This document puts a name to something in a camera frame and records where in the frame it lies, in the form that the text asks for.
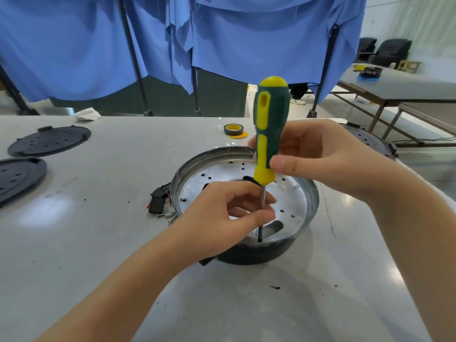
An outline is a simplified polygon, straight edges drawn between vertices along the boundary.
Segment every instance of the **black plastic lid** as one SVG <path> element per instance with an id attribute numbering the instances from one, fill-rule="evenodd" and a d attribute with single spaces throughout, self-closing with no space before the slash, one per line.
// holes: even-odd
<path id="1" fill-rule="evenodd" d="M 46 176 L 46 162 L 19 157 L 0 161 L 0 207 L 28 189 L 37 187 Z"/>
<path id="2" fill-rule="evenodd" d="M 344 126 L 347 131 L 349 131 L 351 134 L 353 134 L 367 146 L 371 147 L 380 154 L 392 159 L 397 158 L 396 147 L 393 144 L 385 142 L 381 138 L 366 131 L 365 129 L 361 128 L 359 125 L 356 125 L 354 123 L 348 122 L 347 124 L 341 125 Z"/>
<path id="3" fill-rule="evenodd" d="M 42 157 L 74 148 L 90 138 L 92 132 L 85 127 L 58 127 L 46 126 L 38 132 L 23 138 L 8 148 L 8 154 L 13 157 L 34 156 Z"/>

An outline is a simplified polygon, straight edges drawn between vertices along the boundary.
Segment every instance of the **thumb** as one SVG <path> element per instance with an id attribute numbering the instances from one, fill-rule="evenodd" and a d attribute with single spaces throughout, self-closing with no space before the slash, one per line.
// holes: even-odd
<path id="1" fill-rule="evenodd" d="M 318 168 L 322 165 L 321 161 L 321 158 L 275 155 L 269 161 L 269 165 L 273 171 L 280 174 L 316 179 Z"/>
<path id="2" fill-rule="evenodd" d="M 271 210 L 257 210 L 233 221 L 235 228 L 242 236 L 247 235 L 255 228 L 267 224 L 276 219 L 276 214 Z"/>

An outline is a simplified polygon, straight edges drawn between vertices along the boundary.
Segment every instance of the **sneaker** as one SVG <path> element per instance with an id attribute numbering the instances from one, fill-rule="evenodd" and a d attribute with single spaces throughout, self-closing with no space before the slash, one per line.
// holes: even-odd
<path id="1" fill-rule="evenodd" d="M 290 98 L 290 103 L 299 104 L 301 106 L 305 105 L 305 101 L 303 101 L 302 99 Z"/>

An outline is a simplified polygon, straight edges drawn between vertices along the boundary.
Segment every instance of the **forearm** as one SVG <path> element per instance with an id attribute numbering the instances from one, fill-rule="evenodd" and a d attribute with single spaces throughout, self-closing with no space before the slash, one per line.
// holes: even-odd
<path id="1" fill-rule="evenodd" d="M 157 296 L 187 265 L 172 237 L 163 233 L 147 242 L 36 341 L 130 341 Z"/>
<path id="2" fill-rule="evenodd" d="M 368 201 L 386 245 L 436 342 L 456 341 L 456 216 L 405 168 Z"/>

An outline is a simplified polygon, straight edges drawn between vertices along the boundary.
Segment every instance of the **left hand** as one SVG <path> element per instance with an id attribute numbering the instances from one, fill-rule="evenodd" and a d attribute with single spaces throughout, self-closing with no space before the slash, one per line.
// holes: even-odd
<path id="1" fill-rule="evenodd" d="M 276 218 L 271 207 L 276 199 L 266 192 L 262 210 L 260 193 L 260 187 L 249 181 L 213 182 L 165 233 L 174 235 L 177 252 L 191 262 L 188 265 L 214 257 Z"/>

